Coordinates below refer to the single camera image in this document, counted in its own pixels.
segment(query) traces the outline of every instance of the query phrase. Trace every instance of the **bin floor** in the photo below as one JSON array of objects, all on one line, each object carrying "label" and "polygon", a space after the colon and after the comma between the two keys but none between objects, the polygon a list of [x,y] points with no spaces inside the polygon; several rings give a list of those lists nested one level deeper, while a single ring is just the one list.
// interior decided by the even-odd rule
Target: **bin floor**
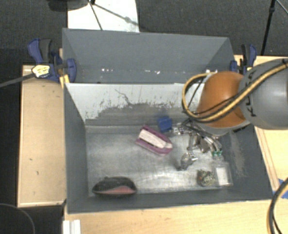
[{"label": "bin floor", "polygon": [[173,136],[173,150],[158,156],[135,144],[139,132],[122,134],[86,131],[89,195],[106,176],[125,176],[136,185],[138,193],[204,190],[197,184],[197,171],[210,170],[212,157],[194,150],[199,158],[186,171],[178,171],[182,155],[187,151],[189,136]]}]

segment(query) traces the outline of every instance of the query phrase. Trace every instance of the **blue object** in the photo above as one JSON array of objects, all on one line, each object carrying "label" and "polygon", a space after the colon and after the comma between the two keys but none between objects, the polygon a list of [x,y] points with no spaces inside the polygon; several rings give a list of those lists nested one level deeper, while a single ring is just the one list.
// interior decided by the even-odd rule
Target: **blue object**
[{"label": "blue object", "polygon": [[238,63],[235,60],[230,62],[230,71],[238,73]]},{"label": "blue object", "polygon": [[157,120],[160,132],[167,132],[172,129],[172,119],[168,116],[159,118]]},{"label": "blue object", "polygon": [[[284,182],[282,179],[278,180],[280,185]],[[281,198],[288,199],[288,190],[281,196]]]}]

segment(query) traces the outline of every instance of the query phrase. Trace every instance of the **blue clamp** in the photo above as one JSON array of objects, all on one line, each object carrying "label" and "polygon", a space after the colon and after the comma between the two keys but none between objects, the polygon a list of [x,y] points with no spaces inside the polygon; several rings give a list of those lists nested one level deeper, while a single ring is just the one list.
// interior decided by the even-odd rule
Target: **blue clamp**
[{"label": "blue clamp", "polygon": [[159,118],[157,120],[160,132],[164,133],[172,129],[172,119],[168,116]]},{"label": "blue clamp", "polygon": [[46,64],[50,67],[50,74],[44,79],[58,83],[60,77],[58,70],[63,69],[68,74],[69,81],[74,82],[77,75],[75,60],[70,58],[67,59],[66,63],[63,63],[57,52],[50,51],[51,42],[50,39],[33,39],[28,43],[29,55],[36,61],[37,65]]},{"label": "blue clamp", "polygon": [[242,44],[242,55],[243,58],[240,59],[240,66],[238,66],[235,60],[230,62],[230,71],[246,74],[248,67],[253,67],[254,61],[257,57],[256,48],[252,44]]}]

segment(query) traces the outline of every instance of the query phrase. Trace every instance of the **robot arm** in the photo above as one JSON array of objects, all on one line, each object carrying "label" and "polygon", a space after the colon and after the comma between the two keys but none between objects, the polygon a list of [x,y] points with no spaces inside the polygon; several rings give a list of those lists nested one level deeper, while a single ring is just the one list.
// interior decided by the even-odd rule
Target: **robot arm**
[{"label": "robot arm", "polygon": [[230,71],[211,75],[204,85],[196,111],[185,95],[204,75],[184,86],[184,111],[207,132],[225,132],[249,123],[263,129],[288,129],[288,61],[274,67],[254,67],[244,76]]}]

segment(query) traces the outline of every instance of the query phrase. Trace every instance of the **black carpet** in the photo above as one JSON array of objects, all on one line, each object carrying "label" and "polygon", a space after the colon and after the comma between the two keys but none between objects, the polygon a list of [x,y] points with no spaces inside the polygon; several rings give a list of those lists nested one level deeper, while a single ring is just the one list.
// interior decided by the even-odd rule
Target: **black carpet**
[{"label": "black carpet", "polygon": [[[164,32],[229,37],[235,54],[242,43],[261,51],[271,0],[136,0],[142,32]],[[288,0],[280,0],[288,9]],[[61,29],[67,26],[66,2],[61,0],[0,0],[0,82],[21,75],[34,38],[52,39],[61,47]],[[276,3],[265,55],[288,56],[288,16]],[[0,203],[15,205],[19,148],[19,85],[0,89]],[[2,218],[28,227],[27,220],[0,207]],[[61,233],[61,207],[27,210],[36,233]],[[0,233],[22,233],[10,225]]]}]

